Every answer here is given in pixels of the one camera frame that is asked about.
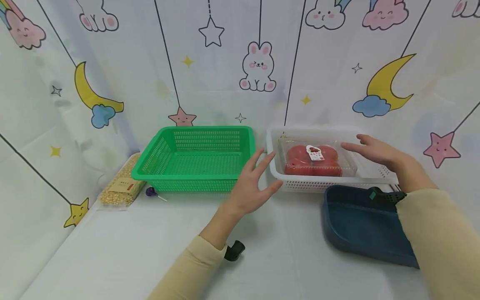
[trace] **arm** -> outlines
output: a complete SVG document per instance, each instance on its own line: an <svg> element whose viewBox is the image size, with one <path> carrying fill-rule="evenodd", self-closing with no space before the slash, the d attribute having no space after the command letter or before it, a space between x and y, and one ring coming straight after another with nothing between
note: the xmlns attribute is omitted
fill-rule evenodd
<svg viewBox="0 0 480 300"><path fill-rule="evenodd" d="M152 291L148 300L197 299L223 261L227 238L241 220L256 211L282 186L277 180L265 190L258 189L258 180L274 158L270 153L257 168L263 148L245 164L228 199L221 204L212 220L177 258Z"/></svg>
<svg viewBox="0 0 480 300"><path fill-rule="evenodd" d="M359 135L342 146L395 172L408 196L396 207L403 231L435 300L480 299L480 238L447 193L419 162L390 145Z"/></svg>

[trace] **white bunny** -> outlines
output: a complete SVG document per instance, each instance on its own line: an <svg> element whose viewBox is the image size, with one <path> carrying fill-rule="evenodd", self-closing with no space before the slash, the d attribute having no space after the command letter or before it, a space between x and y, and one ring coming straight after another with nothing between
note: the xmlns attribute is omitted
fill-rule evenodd
<svg viewBox="0 0 480 300"><path fill-rule="evenodd" d="M77 0L82 8L80 22L88 31L115 31L119 27L117 17L103 9L103 0Z"/></svg>
<svg viewBox="0 0 480 300"><path fill-rule="evenodd" d="M480 0L460 0L452 13L452 17L458 16L480 18Z"/></svg>
<svg viewBox="0 0 480 300"><path fill-rule="evenodd" d="M240 88L259 92L275 89L276 82L270 79L274 67L271 52L269 42L262 43L261 47L256 42L248 45L248 54L243 59L243 71L247 77L240 80Z"/></svg>

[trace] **backdrop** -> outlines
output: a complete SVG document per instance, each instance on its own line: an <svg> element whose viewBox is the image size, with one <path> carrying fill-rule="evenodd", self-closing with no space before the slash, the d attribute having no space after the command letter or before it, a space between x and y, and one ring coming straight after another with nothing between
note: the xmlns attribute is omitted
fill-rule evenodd
<svg viewBox="0 0 480 300"><path fill-rule="evenodd" d="M480 228L479 0L0 0L0 298L165 126L347 124Z"/></svg>

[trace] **label on container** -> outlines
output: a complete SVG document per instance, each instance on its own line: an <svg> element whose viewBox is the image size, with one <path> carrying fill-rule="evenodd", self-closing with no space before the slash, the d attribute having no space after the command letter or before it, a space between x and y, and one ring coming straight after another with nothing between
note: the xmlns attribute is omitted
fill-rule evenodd
<svg viewBox="0 0 480 300"><path fill-rule="evenodd" d="M310 155L311 160L325 160L325 157L322 155L322 151L318 147L308 145L307 153Z"/></svg>
<svg viewBox="0 0 480 300"><path fill-rule="evenodd" d="M138 181L128 177L120 177L108 190L110 192L124 192L136 197L144 184L145 181Z"/></svg>

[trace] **left hand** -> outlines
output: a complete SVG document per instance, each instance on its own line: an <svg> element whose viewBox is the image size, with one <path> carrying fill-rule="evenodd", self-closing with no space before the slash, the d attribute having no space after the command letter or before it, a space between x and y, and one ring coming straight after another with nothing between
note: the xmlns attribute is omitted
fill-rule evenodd
<svg viewBox="0 0 480 300"><path fill-rule="evenodd" d="M263 148L258 149L247 161L230 197L222 204L223 208L240 217L259 209L283 184L282 181L276 180L263 191L258 188L258 180L275 157L275 153L271 152L255 168L263 151Z"/></svg>

